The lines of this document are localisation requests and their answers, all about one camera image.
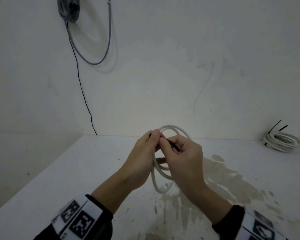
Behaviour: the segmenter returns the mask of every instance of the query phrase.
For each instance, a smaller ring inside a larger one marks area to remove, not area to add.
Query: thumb
[[[159,143],[159,139],[160,139],[160,130],[155,129],[152,133],[151,136],[147,142],[148,145],[150,145],[151,147],[156,147]]]
[[[164,154],[166,161],[169,162],[170,160],[172,160],[172,158],[176,155],[176,153],[174,153],[172,151],[172,148],[169,144],[169,142],[165,139],[165,138],[160,138],[159,141],[159,145],[161,148],[162,153]]]

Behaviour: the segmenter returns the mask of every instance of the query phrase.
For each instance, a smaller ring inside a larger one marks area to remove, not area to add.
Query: forearm
[[[128,178],[122,171],[117,171],[103,182],[91,194],[112,214],[115,214],[124,199],[131,193]]]
[[[232,204],[208,186],[197,190],[189,197],[189,200],[205,214],[212,224],[220,222],[232,208]]]

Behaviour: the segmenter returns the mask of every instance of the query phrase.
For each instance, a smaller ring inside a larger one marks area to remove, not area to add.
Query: cable bundle
[[[293,149],[300,147],[300,139],[298,137],[281,132],[287,125],[276,132],[271,132],[274,127],[272,127],[268,134],[263,138],[265,146],[280,152],[292,152]]]
[[[177,135],[180,135],[179,131],[181,131],[182,133],[184,133],[184,135],[186,137],[188,137],[188,139],[191,139],[191,137],[188,135],[188,133],[186,133],[182,128],[176,126],[176,125],[164,125],[162,127],[159,128],[160,132],[164,132],[166,130],[173,130]],[[152,183],[153,183],[153,186],[155,188],[155,190],[160,193],[160,194],[164,194],[164,193],[167,193],[169,191],[169,189],[171,189],[172,185],[173,185],[173,182],[171,182],[169,184],[169,186],[166,188],[166,189],[159,189],[158,186],[157,186],[157,183],[156,183],[156,179],[155,179],[155,168],[157,169],[158,173],[160,173],[164,178],[166,179],[169,179],[169,180],[172,180],[172,177],[168,174],[165,174],[163,172],[163,170],[165,171],[169,171],[169,168],[168,167],[164,167],[164,166],[161,166],[157,160],[156,160],[156,155],[155,153],[153,153],[153,168],[152,168],[152,171],[151,171],[151,178],[152,178]]]

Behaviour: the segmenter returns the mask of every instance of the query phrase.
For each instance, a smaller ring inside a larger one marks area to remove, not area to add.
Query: person's left hand
[[[136,145],[120,168],[119,171],[128,179],[131,190],[141,187],[147,181],[153,167],[153,153],[159,149],[160,137],[165,138],[158,129],[145,133],[136,141]]]

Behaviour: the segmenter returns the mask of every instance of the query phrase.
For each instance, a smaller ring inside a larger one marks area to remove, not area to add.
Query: person
[[[180,152],[170,146],[158,129],[145,133],[116,173],[92,194],[77,196],[69,202],[35,240],[111,239],[113,215],[129,193],[146,182],[153,168],[153,152],[159,149],[165,157],[157,159],[158,162],[168,164],[175,183],[211,221],[221,239],[286,239],[260,213],[230,204],[207,186],[199,144],[181,135],[168,139]]]

